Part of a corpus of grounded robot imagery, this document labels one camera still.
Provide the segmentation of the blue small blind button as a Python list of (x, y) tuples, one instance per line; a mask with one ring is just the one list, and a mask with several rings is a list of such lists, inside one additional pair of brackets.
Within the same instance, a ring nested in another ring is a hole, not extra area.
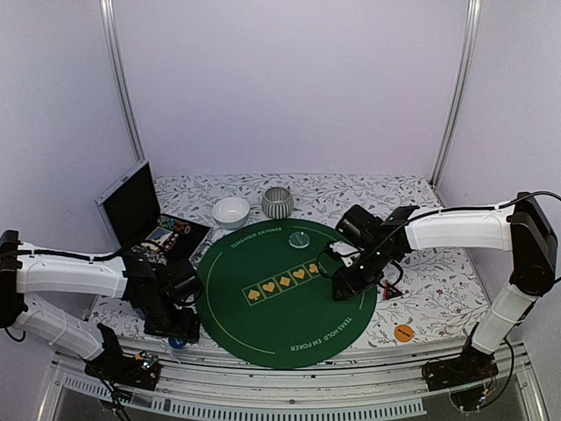
[(177, 338), (177, 337), (170, 337), (168, 339), (168, 344), (173, 348), (173, 349), (182, 349), (187, 345), (187, 341), (183, 338)]

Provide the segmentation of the clear acrylic dealer button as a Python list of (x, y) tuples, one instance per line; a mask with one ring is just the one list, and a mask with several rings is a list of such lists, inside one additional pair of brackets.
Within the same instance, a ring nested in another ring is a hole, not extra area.
[(306, 248), (310, 244), (310, 236), (304, 231), (293, 232), (288, 237), (288, 244), (297, 249)]

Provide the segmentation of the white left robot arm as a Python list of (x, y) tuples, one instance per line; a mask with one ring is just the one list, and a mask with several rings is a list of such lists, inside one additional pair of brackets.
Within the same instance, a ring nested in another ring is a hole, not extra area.
[(202, 292), (197, 273), (184, 260), (168, 266), (127, 246), (110, 254), (42, 249), (20, 240), (15, 230), (1, 235), (1, 326), (34, 333), (50, 344), (95, 361), (112, 381), (131, 371), (116, 334), (96, 327), (45, 301), (43, 292), (67, 292), (124, 300), (144, 317), (148, 335), (195, 343), (200, 318), (187, 300)]

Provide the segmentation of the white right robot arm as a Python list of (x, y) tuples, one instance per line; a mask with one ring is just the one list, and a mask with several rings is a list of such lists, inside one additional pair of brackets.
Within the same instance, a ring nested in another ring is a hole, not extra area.
[(341, 240), (324, 251), (343, 266), (329, 276), (334, 300), (348, 300), (374, 286), (386, 266), (406, 254), (431, 248), (510, 253), (512, 267), (489, 310), (453, 364), (460, 382), (472, 382), (490, 357), (532, 310), (538, 298), (559, 282), (557, 234), (537, 198), (545, 191), (520, 192), (511, 201), (488, 205), (396, 208), (387, 218), (352, 206), (336, 229)]

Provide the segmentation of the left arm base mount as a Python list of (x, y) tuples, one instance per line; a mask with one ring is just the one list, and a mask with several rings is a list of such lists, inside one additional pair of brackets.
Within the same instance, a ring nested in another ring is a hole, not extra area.
[(146, 361), (121, 353), (103, 351), (93, 360), (85, 360), (86, 375), (136, 389), (154, 391), (160, 378), (158, 361)]

